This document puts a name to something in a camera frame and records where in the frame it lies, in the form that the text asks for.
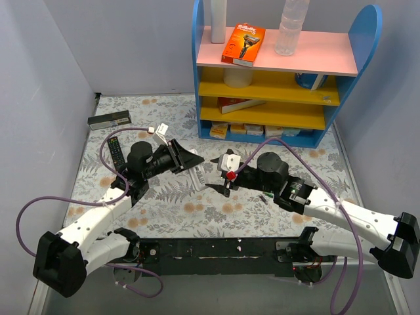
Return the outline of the white remote control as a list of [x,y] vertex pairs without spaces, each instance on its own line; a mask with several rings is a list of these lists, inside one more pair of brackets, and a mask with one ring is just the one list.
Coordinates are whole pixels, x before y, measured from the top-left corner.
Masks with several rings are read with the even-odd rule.
[[192,165],[191,161],[187,163],[187,166],[189,166],[188,173],[192,180],[194,190],[197,192],[200,192],[207,188],[205,185],[207,177],[203,168],[203,163],[205,160],[203,157],[200,157],[200,159],[201,159],[201,162],[194,166]]

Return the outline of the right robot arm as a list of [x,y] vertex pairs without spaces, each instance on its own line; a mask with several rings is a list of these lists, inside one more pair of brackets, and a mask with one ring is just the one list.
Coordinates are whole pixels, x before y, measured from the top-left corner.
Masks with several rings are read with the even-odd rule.
[[297,244],[298,256],[311,261],[317,256],[343,256],[377,263],[399,278],[413,278],[419,256],[419,224],[407,212],[395,217],[347,201],[334,200],[325,189],[289,174],[289,165],[278,154],[267,152],[256,167],[241,162],[228,150],[214,159],[225,179],[211,188],[228,197],[231,190],[247,188],[273,194],[279,208],[342,228],[342,232],[313,232]]

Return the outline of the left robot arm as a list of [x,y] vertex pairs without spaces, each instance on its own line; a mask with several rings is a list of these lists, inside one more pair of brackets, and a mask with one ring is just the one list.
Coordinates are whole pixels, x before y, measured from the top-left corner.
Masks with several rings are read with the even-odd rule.
[[71,297],[86,277],[101,266],[116,259],[135,261],[140,254],[140,238],[134,232],[118,228],[103,240],[100,235],[143,197],[150,178],[166,171],[178,174],[203,161],[203,157],[183,148],[176,140],[156,150],[148,142],[134,143],[119,177],[98,206],[59,232],[41,236],[33,275],[61,296]]

